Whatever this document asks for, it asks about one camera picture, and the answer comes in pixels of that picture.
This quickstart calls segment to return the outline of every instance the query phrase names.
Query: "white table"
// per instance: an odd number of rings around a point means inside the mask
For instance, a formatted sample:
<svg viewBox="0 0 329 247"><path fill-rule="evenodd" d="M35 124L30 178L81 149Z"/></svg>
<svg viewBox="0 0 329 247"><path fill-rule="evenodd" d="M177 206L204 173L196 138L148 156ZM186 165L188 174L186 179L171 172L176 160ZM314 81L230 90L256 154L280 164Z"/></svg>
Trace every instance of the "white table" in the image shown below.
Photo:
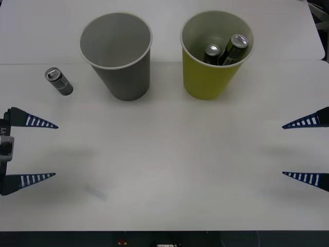
<svg viewBox="0 0 329 247"><path fill-rule="evenodd" d="M74 92L44 78L58 66ZM328 106L329 65L251 58L223 96L185 92L181 63L152 63L124 102L87 64L1 65L0 112L59 126L13 128L8 174L56 172L1 197L0 231L329 230L328 192L282 171L329 172L329 131L282 125Z"/></svg>
<svg viewBox="0 0 329 247"><path fill-rule="evenodd" d="M254 56L320 60L324 50L307 2L297 0L9 0L0 8L0 64L84 63L83 28L106 13L139 15L153 31L152 61L181 61L179 32L198 12L224 10L254 30Z"/></svg>

